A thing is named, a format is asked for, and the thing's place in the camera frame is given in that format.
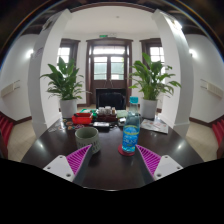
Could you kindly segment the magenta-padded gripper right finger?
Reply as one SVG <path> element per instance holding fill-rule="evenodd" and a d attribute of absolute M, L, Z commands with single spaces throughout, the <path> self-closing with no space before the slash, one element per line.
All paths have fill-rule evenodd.
<path fill-rule="evenodd" d="M 140 145 L 136 146 L 135 154 L 139 160 L 143 180 L 146 184 L 160 180 L 182 169 L 182 166 L 169 155 L 160 156 Z"/>

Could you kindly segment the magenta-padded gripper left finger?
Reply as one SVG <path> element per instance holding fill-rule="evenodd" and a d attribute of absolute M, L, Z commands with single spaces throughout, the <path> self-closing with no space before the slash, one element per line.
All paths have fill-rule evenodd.
<path fill-rule="evenodd" d="M 57 156 L 44 170 L 81 186 L 91 157 L 92 145 L 87 145 L 68 156 Z"/>

